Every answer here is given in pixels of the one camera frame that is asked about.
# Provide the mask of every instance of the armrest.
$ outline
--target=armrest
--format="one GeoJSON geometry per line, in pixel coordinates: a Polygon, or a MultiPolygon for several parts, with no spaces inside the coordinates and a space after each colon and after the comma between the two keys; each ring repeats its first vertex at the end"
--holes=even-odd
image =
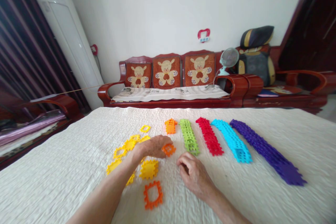
{"type": "Polygon", "coordinates": [[[249,89],[249,84],[243,75],[232,74],[217,76],[215,79],[215,84],[218,83],[219,79],[228,79],[232,83],[232,91],[230,93],[231,107],[242,107],[243,97],[249,89]]]}
{"type": "Polygon", "coordinates": [[[336,72],[325,71],[315,72],[310,70],[289,70],[277,71],[276,74],[286,74],[286,84],[289,86],[296,86],[298,84],[298,75],[307,74],[317,77],[320,84],[313,89],[310,94],[315,96],[326,96],[331,94],[336,89],[336,72]]]}
{"type": "Polygon", "coordinates": [[[79,111],[77,102],[74,99],[72,99],[71,97],[66,96],[66,95],[62,95],[62,94],[57,95],[57,96],[52,97],[52,98],[41,100],[41,101],[38,101],[38,102],[36,101],[36,102],[25,103],[22,106],[29,107],[29,106],[32,106],[34,104],[39,104],[39,103],[51,103],[51,104],[55,104],[55,105],[59,106],[61,111],[69,119],[73,119],[73,118],[77,117],[78,115],[82,115],[79,111]]]}
{"type": "Polygon", "coordinates": [[[258,75],[244,74],[243,75],[248,82],[248,91],[246,92],[244,99],[256,98],[258,94],[264,88],[264,82],[258,75]]]}
{"type": "Polygon", "coordinates": [[[104,107],[107,107],[111,101],[111,97],[108,94],[109,88],[114,85],[124,84],[124,83],[125,82],[123,80],[119,80],[118,82],[104,84],[98,89],[98,97],[102,100],[104,107]]]}

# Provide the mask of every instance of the purple plastic block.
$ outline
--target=purple plastic block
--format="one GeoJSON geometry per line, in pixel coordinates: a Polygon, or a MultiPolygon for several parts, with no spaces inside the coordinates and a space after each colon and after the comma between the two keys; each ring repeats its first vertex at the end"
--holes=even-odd
{"type": "Polygon", "coordinates": [[[253,129],[246,125],[246,123],[233,119],[230,122],[230,125],[266,159],[287,184],[304,186],[304,183],[307,183],[298,172],[298,169],[291,162],[289,162],[265,139],[259,136],[253,129]]]}

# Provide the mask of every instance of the electric fan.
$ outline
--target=electric fan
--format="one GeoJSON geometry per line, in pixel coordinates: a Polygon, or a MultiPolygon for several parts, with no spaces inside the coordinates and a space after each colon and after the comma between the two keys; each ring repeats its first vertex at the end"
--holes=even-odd
{"type": "Polygon", "coordinates": [[[220,56],[220,64],[223,66],[219,70],[219,76],[220,75],[229,75],[228,72],[225,71],[225,68],[227,67],[233,67],[239,60],[239,52],[236,48],[228,48],[226,49],[222,55],[220,56]]]}

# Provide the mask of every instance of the wooden armchair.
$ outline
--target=wooden armchair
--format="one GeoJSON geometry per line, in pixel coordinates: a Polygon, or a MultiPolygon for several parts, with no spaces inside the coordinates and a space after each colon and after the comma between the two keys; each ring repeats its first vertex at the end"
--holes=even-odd
{"type": "MultiPolygon", "coordinates": [[[[206,54],[211,53],[207,50],[201,51],[190,51],[184,55],[179,55],[182,62],[182,78],[184,83],[184,59],[187,55],[196,54],[206,54]]],[[[219,63],[222,52],[216,52],[216,72],[222,67],[219,63]]],[[[176,56],[177,54],[160,54],[156,57],[170,57],[176,56]]],[[[126,64],[127,63],[153,63],[153,59],[141,56],[132,57],[125,61],[119,62],[120,69],[120,80],[115,83],[109,83],[101,86],[98,90],[98,96],[104,103],[104,107],[137,107],[137,108],[228,108],[228,107],[242,107],[243,97],[248,91],[247,79],[242,75],[229,75],[229,76],[218,76],[215,79],[215,84],[223,83],[222,80],[227,80],[225,83],[224,90],[229,93],[229,96],[218,98],[218,99],[196,99],[196,100],[159,100],[159,101],[147,101],[147,102],[115,102],[111,99],[108,94],[108,89],[117,84],[125,84],[126,77],[126,64]]]]}
{"type": "Polygon", "coordinates": [[[248,81],[249,89],[243,99],[243,107],[293,107],[317,114],[327,103],[327,95],[336,90],[336,73],[332,71],[314,72],[310,70],[281,71],[278,66],[280,48],[272,47],[270,57],[274,63],[276,79],[285,81],[288,86],[297,86],[300,76],[306,75],[303,82],[309,78],[316,78],[317,86],[311,91],[278,97],[258,97],[263,89],[263,81],[256,75],[243,75],[248,81]]]}

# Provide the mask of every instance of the white wall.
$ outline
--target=white wall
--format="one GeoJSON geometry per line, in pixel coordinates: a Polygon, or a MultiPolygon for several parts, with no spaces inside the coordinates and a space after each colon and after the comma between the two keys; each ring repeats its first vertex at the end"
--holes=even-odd
{"type": "Polygon", "coordinates": [[[119,80],[120,60],[132,56],[224,50],[242,33],[275,26],[280,45],[298,0],[73,0],[90,44],[99,49],[106,83],[119,80]],[[210,41],[197,40],[210,28],[210,41]]]}

